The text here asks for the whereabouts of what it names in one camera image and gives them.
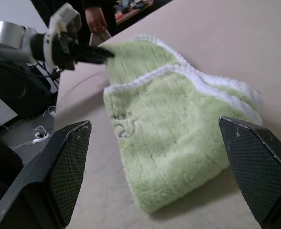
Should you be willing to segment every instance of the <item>textured gripper pad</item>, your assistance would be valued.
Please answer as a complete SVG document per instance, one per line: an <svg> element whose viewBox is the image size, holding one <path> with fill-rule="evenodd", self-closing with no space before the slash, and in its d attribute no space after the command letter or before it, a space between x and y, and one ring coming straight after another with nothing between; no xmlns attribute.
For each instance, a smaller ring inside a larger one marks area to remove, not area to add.
<svg viewBox="0 0 281 229"><path fill-rule="evenodd" d="M90 135L88 128L87 125L83 126L69 135L50 173L51 192L65 226L71 220L83 181Z"/></svg>
<svg viewBox="0 0 281 229"><path fill-rule="evenodd" d="M281 199L281 165L252 131L225 121L220 128L233 175L262 225Z"/></svg>

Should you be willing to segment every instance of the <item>black pants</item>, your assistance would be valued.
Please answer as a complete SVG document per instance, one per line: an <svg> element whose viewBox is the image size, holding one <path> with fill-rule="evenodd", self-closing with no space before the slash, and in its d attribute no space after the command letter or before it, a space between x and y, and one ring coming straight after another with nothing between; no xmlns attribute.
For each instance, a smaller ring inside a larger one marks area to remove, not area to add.
<svg viewBox="0 0 281 229"><path fill-rule="evenodd" d="M91 31L89 30L89 27L86 22L85 17L85 11L82 9L80 1L75 0L69 0L69 4L73 6L75 10L77 10L81 15L81 22L82 22L82 28L78 33L78 40L79 43L85 43L88 44L90 37L91 37ZM115 19L115 10L113 5L105 5L102 8L106 23L107 23L107 30L109 33L114 36L117 34L116 27L116 19Z"/></svg>

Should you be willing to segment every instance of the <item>white wall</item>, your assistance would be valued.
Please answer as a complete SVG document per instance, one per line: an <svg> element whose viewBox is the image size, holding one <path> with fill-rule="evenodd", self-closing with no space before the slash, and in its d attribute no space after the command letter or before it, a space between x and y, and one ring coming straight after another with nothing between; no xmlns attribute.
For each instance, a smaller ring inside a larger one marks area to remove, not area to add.
<svg viewBox="0 0 281 229"><path fill-rule="evenodd" d="M47 31L30 0L0 0L0 21L33 27L39 33ZM0 99L0 123L3 124L15 116L16 113Z"/></svg>

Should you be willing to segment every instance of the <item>person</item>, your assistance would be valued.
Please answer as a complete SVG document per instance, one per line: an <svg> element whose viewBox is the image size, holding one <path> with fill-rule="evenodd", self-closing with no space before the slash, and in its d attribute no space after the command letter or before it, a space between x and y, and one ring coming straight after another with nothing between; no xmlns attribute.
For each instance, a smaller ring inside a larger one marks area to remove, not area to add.
<svg viewBox="0 0 281 229"><path fill-rule="evenodd" d="M69 4L80 13L82 28L78 33L79 43L88 44L91 33L108 30L116 35L114 5L116 0L68 0Z"/></svg>

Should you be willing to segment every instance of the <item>floor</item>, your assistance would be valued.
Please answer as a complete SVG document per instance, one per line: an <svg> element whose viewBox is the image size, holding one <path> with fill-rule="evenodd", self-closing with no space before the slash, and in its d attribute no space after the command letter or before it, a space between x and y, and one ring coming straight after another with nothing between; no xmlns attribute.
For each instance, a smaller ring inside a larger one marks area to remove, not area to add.
<svg viewBox="0 0 281 229"><path fill-rule="evenodd" d="M8 126L9 130L5 129L0 132L0 141L8 145L9 147L18 146L24 142L32 141L34 136L34 129L38 126L43 126L49 133L53 133L54 118L48 112L45 115L41 114L34 119L19 120L11 126ZM44 142L34 145L25 145L15 150L15 152L21 157L24 165L28 164L38 153L40 153L49 139Z"/></svg>

